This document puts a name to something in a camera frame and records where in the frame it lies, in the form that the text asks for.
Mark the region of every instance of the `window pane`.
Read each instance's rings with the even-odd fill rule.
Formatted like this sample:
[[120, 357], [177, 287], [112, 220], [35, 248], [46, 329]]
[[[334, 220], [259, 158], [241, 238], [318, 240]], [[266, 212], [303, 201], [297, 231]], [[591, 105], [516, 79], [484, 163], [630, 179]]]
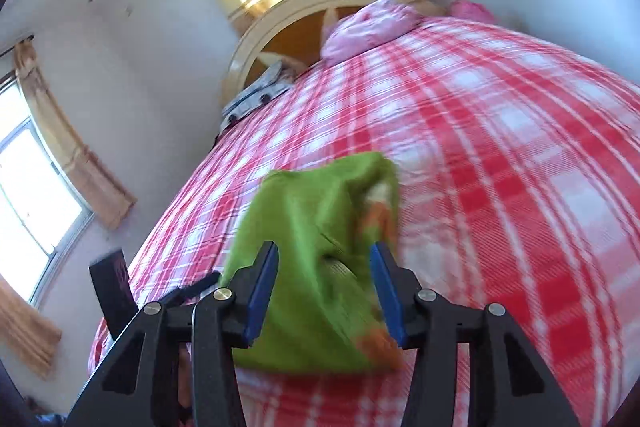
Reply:
[[20, 133], [0, 154], [0, 183], [30, 232], [52, 253], [82, 208], [30, 130]]
[[0, 140], [29, 118], [29, 108], [17, 84], [0, 94]]
[[15, 217], [0, 192], [0, 274], [28, 300], [49, 258]]

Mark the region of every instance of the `plaid bedspread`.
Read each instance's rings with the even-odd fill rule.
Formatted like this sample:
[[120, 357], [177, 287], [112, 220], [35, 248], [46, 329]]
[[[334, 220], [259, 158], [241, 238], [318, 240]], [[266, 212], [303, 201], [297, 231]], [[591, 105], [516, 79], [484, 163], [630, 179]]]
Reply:
[[[130, 266], [139, 305], [221, 269], [271, 169], [377, 150], [398, 166], [399, 254], [450, 301], [510, 310], [585, 426], [640, 373], [640, 88], [555, 45], [431, 19], [316, 66], [223, 137]], [[100, 325], [89, 363], [105, 353]], [[250, 426], [397, 426], [411, 380], [238, 370]], [[459, 371], [456, 424], [468, 407]]]

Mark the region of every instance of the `headboard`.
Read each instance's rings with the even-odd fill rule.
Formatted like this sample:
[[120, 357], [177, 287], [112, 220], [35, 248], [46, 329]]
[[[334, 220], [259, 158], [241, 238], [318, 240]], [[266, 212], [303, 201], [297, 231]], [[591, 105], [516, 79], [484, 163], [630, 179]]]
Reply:
[[[231, 58], [222, 86], [222, 105], [255, 82], [266, 69], [258, 59], [262, 52], [296, 58], [307, 65], [320, 59], [322, 19], [327, 9], [340, 17], [353, 14], [377, 0], [283, 0], [260, 17], [242, 36]], [[428, 1], [420, 3], [424, 15], [441, 15]]]

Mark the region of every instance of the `window sill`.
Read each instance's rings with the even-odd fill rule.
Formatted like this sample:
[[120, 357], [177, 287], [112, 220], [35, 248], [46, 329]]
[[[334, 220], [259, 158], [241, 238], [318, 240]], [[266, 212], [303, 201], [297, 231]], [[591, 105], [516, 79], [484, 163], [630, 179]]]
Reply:
[[76, 232], [67, 242], [65, 249], [58, 252], [51, 258], [51, 260], [49, 261], [49, 264], [47, 264], [47, 267], [44, 269], [44, 272], [42, 273], [42, 277], [40, 277], [40, 280], [38, 281], [38, 285], [36, 286], [36, 289], [34, 289], [33, 291], [33, 295], [31, 295], [31, 299], [29, 301], [31, 306], [33, 306], [36, 309], [40, 309], [40, 307], [44, 303], [44, 300], [47, 298], [47, 295], [49, 294], [49, 289], [52, 282], [54, 281], [54, 279], [57, 277], [57, 275], [60, 273], [60, 270], [64, 266], [67, 256], [74, 249], [75, 245], [78, 242], [78, 239], [81, 237], [81, 235], [84, 233], [84, 230], [86, 230], [86, 228], [89, 226], [89, 224], [93, 220], [94, 220], [94, 214], [91, 212], [86, 216], [84, 221], [76, 228]]

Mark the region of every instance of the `window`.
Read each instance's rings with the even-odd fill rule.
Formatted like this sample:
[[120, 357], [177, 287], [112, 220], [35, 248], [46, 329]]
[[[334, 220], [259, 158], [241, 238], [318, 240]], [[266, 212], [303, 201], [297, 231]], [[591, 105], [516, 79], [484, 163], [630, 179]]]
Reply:
[[50, 159], [15, 82], [0, 89], [0, 273], [29, 300], [90, 215]]

